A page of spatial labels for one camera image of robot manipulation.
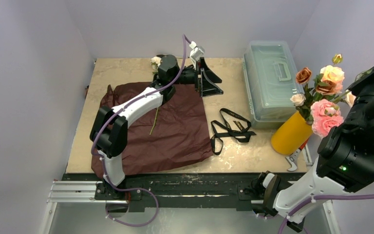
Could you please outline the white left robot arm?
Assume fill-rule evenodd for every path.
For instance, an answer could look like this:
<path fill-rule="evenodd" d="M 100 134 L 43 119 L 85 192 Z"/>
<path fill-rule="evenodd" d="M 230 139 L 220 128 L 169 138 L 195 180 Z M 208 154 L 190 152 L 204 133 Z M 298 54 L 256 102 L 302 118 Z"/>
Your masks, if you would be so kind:
<path fill-rule="evenodd" d="M 99 108 L 90 132 L 91 153 L 99 156 L 107 194 L 113 199 L 121 199 L 126 192 L 122 153 L 128 143 L 128 129 L 136 120 L 168 102 L 175 94 L 176 84 L 192 84 L 201 97 L 223 94 L 218 86 L 222 79 L 208 67 L 204 57 L 180 67 L 175 56 L 160 55 L 154 65 L 152 83 L 123 104 Z"/>

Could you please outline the black printed ribbon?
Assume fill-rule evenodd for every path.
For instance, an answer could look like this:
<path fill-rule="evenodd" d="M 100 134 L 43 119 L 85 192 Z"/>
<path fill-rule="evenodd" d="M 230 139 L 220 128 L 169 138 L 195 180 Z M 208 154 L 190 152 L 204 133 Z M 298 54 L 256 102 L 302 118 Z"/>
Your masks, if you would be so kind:
<path fill-rule="evenodd" d="M 257 134 L 253 131 L 250 131 L 252 127 L 251 122 L 244 118 L 243 116 L 227 109 L 221 108 L 219 110 L 223 123 L 213 120 L 210 125 L 213 131 L 213 136 L 210 139 L 210 144 L 212 152 L 214 155 L 218 156 L 221 154 L 224 142 L 222 138 L 232 137 L 236 139 L 238 143 L 249 143 L 252 136 Z M 231 127 L 229 122 L 226 120 L 223 114 L 227 114 L 237 120 L 233 120 L 233 123 L 238 127 L 238 130 L 235 130 Z"/>

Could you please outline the brown orange flower stem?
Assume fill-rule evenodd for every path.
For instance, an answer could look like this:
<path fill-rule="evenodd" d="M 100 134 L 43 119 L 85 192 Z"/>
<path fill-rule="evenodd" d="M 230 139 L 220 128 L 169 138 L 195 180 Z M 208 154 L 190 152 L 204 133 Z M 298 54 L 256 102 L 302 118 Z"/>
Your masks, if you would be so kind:
<path fill-rule="evenodd" d="M 336 83 L 322 80 L 324 73 L 313 75 L 308 67 L 304 67 L 296 73 L 296 82 L 303 88 L 305 97 L 304 106 L 310 107 L 321 99 L 332 100 L 336 97 Z"/>

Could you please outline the pink peony flower stem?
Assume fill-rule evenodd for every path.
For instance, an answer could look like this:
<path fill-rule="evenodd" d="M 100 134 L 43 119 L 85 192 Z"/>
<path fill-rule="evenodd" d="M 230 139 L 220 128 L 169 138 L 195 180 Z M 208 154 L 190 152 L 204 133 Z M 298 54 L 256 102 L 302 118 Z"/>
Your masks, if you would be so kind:
<path fill-rule="evenodd" d="M 314 102 L 310 110 L 313 117 L 312 131 L 320 138 L 325 138 L 333 127 L 344 122 L 340 107 L 326 99 Z"/>

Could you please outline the small cream rose stem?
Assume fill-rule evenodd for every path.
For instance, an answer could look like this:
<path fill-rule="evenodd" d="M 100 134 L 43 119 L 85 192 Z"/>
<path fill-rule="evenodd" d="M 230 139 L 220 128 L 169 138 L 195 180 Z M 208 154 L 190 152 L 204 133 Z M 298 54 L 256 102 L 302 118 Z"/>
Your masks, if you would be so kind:
<path fill-rule="evenodd" d="M 302 110 L 302 107 L 306 101 L 306 97 L 304 94 L 295 94 L 295 95 L 292 95 L 292 97 L 290 98 L 291 102 L 293 103 L 293 105 L 295 106 L 295 108 L 298 110 L 298 111 L 301 111 Z"/>

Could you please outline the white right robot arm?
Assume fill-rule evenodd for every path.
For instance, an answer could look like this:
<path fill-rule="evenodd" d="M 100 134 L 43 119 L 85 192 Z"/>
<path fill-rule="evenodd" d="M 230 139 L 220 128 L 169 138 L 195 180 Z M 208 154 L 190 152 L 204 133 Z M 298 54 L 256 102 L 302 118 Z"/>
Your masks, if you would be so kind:
<path fill-rule="evenodd" d="M 354 104 L 321 141 L 311 169 L 294 183 L 264 172 L 254 185 L 263 198 L 256 212 L 283 217 L 280 231 L 301 232 L 306 215 L 328 200 L 374 199 L 358 194 L 374 182 L 374 67 L 359 74 L 349 90 Z"/>

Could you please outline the dark red wrapping paper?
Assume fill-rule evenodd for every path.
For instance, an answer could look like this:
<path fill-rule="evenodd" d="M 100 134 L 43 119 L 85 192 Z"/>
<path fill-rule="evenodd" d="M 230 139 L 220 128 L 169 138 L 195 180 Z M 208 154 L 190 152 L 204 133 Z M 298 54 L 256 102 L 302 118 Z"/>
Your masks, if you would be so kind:
<path fill-rule="evenodd" d="M 128 129 L 122 153 L 125 175 L 172 170 L 213 155 L 202 97 L 193 85 L 175 85 L 174 96 Z"/>

